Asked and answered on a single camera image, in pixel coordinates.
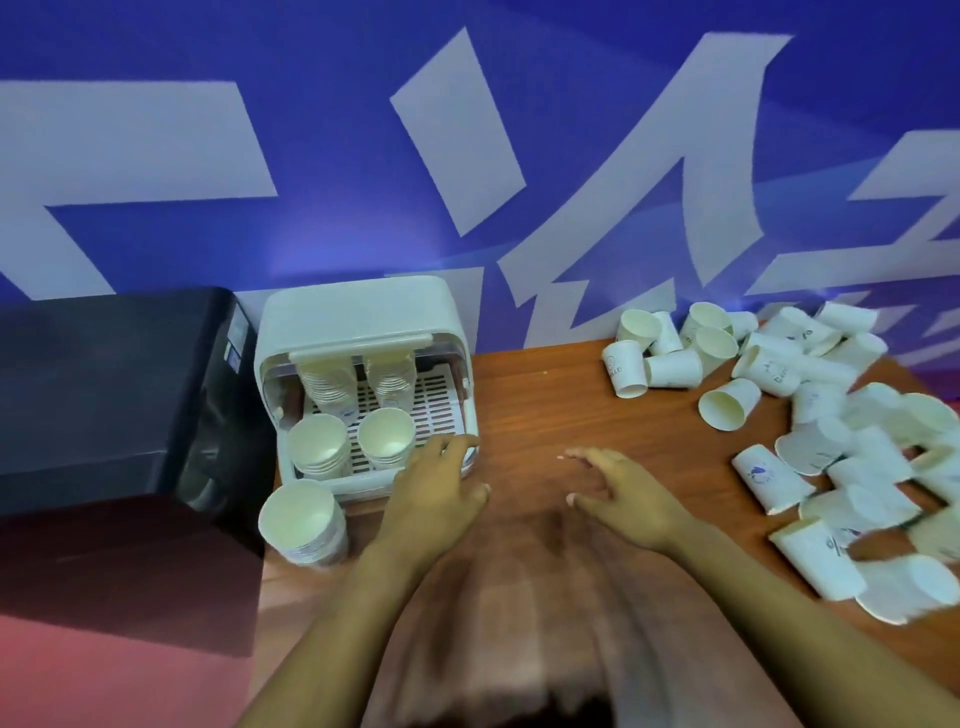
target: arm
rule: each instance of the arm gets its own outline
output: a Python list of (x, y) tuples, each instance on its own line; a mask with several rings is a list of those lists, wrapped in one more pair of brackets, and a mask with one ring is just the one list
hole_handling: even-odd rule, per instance
[(604, 476), (609, 499), (571, 505), (626, 541), (672, 558), (709, 593), (811, 726), (960, 725), (960, 701), (884, 645), (799, 594), (719, 529), (691, 516), (619, 452), (572, 449)]
[(460, 482), (464, 455), (478, 444), (472, 435), (437, 436), (415, 451), (336, 609), (307, 629), (238, 728), (360, 724), (400, 612), (487, 504), (489, 486)]

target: forearm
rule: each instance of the forearm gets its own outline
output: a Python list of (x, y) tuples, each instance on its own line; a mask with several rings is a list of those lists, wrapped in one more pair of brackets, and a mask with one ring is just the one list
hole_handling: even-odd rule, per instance
[(423, 569), (374, 542), (350, 572), (334, 613), (300, 638), (241, 719), (240, 728), (353, 728), (397, 618)]
[(960, 724), (960, 702), (799, 594), (719, 529), (693, 522), (669, 554), (710, 594), (811, 726)]

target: left hand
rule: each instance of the left hand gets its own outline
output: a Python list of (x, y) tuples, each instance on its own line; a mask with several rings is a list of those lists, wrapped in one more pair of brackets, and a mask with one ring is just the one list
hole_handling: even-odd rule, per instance
[(390, 558), (420, 573), (453, 548), (487, 505), (490, 486), (460, 481), (475, 435), (434, 435), (396, 474), (383, 523), (373, 541)]

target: paper cup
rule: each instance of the paper cup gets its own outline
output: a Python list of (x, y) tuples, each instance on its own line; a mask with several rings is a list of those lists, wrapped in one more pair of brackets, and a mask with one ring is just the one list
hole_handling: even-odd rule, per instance
[(937, 446), (910, 461), (913, 479), (947, 503), (960, 502), (960, 450)]
[(880, 499), (860, 485), (848, 485), (805, 500), (800, 504), (800, 517), (822, 519), (843, 547), (866, 533), (886, 528), (889, 521)]
[(733, 367), (733, 376), (742, 376), (774, 397), (789, 397), (800, 386), (800, 376), (780, 361), (780, 355), (763, 347), (752, 347)]
[(906, 624), (927, 612), (960, 604), (960, 582), (936, 559), (911, 553), (857, 565), (867, 589), (856, 602), (872, 617)]
[(802, 381), (822, 381), (840, 387), (844, 392), (849, 391), (859, 377), (856, 369), (848, 364), (810, 354), (801, 354), (790, 362), (790, 366)]
[(697, 408), (705, 423), (714, 429), (731, 432), (747, 422), (759, 401), (759, 387), (749, 379), (734, 379), (706, 392), (700, 397)]
[(793, 393), (790, 418), (794, 427), (812, 423), (821, 417), (836, 417), (843, 409), (847, 393), (833, 384), (807, 381)]
[(721, 328), (711, 327), (698, 328), (690, 348), (700, 355), (704, 376), (715, 372), (725, 361), (733, 359), (740, 350), (731, 334)]
[(731, 311), (730, 322), (733, 326), (733, 338), (742, 341), (752, 334), (760, 325), (756, 314), (751, 311)]
[(876, 323), (877, 316), (879, 316), (879, 312), (871, 308), (860, 308), (855, 305), (827, 301), (820, 306), (820, 310), (817, 311), (814, 318), (829, 327), (853, 336), (871, 330)]
[(850, 429), (882, 425), (900, 408), (900, 392), (888, 384), (872, 381), (847, 395), (840, 419)]
[(681, 350), (684, 342), (680, 340), (680, 334), (677, 333), (677, 327), (673, 325), (670, 314), (666, 311), (657, 311), (654, 316), (660, 322), (660, 336), (650, 345), (650, 353), (654, 356), (663, 356), (666, 353)]
[(684, 325), (680, 329), (680, 340), (684, 342), (684, 346), (693, 346), (697, 331), (704, 327), (720, 328), (733, 336), (730, 314), (714, 303), (700, 301), (690, 307)]
[(827, 601), (852, 599), (867, 588), (853, 559), (820, 519), (793, 522), (771, 534), (770, 541)]
[(936, 397), (915, 392), (900, 397), (900, 408), (883, 423), (901, 448), (929, 447), (950, 430), (960, 426), (960, 418)]
[(812, 485), (763, 445), (751, 445), (732, 463), (768, 516), (782, 513), (816, 493)]
[(613, 390), (622, 400), (646, 394), (647, 375), (643, 366), (643, 348), (633, 340), (617, 341), (603, 350), (603, 363), (613, 384)]
[(650, 356), (643, 360), (647, 384), (651, 387), (691, 389), (704, 380), (704, 365), (693, 349)]
[(617, 341), (636, 341), (644, 351), (654, 343), (663, 324), (649, 311), (631, 308), (620, 314), (620, 325), (616, 329)]
[(945, 564), (960, 561), (960, 506), (951, 505), (910, 527), (910, 543)]
[(376, 470), (391, 470), (406, 463), (416, 437), (414, 419), (393, 407), (373, 410), (357, 429), (357, 444)]
[(260, 534), (292, 564), (326, 566), (346, 555), (344, 512), (330, 489), (316, 480), (281, 485), (264, 501)]
[(774, 450), (801, 475), (819, 475), (850, 446), (851, 432), (835, 417), (821, 417), (777, 438)]
[(784, 364), (789, 364), (794, 356), (804, 353), (804, 346), (793, 339), (780, 339), (776, 336), (767, 336), (765, 333), (754, 331), (740, 346), (740, 353), (746, 353), (753, 347), (762, 347), (770, 353), (775, 353)]

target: upright cup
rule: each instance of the upright cup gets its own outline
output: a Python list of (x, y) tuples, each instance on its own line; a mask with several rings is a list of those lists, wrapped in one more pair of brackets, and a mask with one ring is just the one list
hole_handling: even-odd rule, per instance
[(937, 609), (960, 604), (960, 582), (930, 556), (911, 553), (889, 561), (857, 565), (867, 589), (856, 602), (872, 617), (888, 624), (906, 624)]
[(796, 427), (824, 416), (836, 417), (846, 399), (847, 393), (840, 387), (822, 381), (805, 381), (793, 393), (791, 422)]
[(260, 534), (291, 564), (324, 567), (347, 555), (344, 512), (330, 489), (316, 480), (281, 485), (257, 519)]
[(731, 334), (712, 327), (699, 327), (690, 348), (699, 354), (704, 364), (704, 376), (709, 376), (721, 364), (733, 359), (740, 349)]
[(888, 384), (872, 381), (847, 395), (840, 419), (850, 429), (882, 425), (900, 408), (900, 392)]
[(829, 327), (853, 336), (871, 330), (876, 323), (877, 316), (879, 316), (879, 312), (871, 308), (860, 308), (846, 303), (827, 301), (820, 306), (820, 310), (817, 311), (814, 318)]
[(732, 463), (768, 516), (782, 513), (816, 493), (812, 485), (763, 445), (751, 445)]
[(615, 341), (603, 349), (602, 356), (613, 391), (618, 397), (631, 400), (646, 394), (647, 375), (643, 364), (643, 348), (636, 341)]
[(774, 443), (777, 456), (800, 475), (819, 475), (850, 446), (851, 433), (835, 417), (797, 425)]
[(846, 547), (871, 531), (887, 527), (889, 514), (880, 499), (860, 485), (827, 491), (800, 504), (802, 519), (819, 518)]
[(704, 380), (704, 364), (693, 349), (648, 356), (643, 366), (651, 387), (691, 389), (699, 387)]
[(684, 325), (680, 328), (680, 339), (685, 347), (693, 346), (700, 328), (720, 328), (733, 336), (733, 323), (730, 314), (715, 303), (700, 301), (690, 307)]
[(951, 505), (921, 519), (907, 532), (920, 553), (945, 564), (960, 561), (960, 505)]
[(749, 379), (734, 379), (703, 394), (697, 408), (705, 423), (714, 429), (730, 432), (747, 422), (759, 401), (759, 387)]
[(853, 559), (820, 519), (794, 521), (772, 533), (770, 541), (826, 601), (852, 599), (867, 588)]
[(616, 329), (616, 340), (636, 341), (644, 351), (656, 341), (663, 329), (660, 319), (649, 311), (631, 308), (620, 314), (620, 324)]
[(660, 336), (650, 345), (650, 353), (654, 356), (663, 356), (666, 353), (678, 352), (684, 347), (680, 340), (673, 318), (666, 311), (657, 311), (654, 316), (660, 322)]

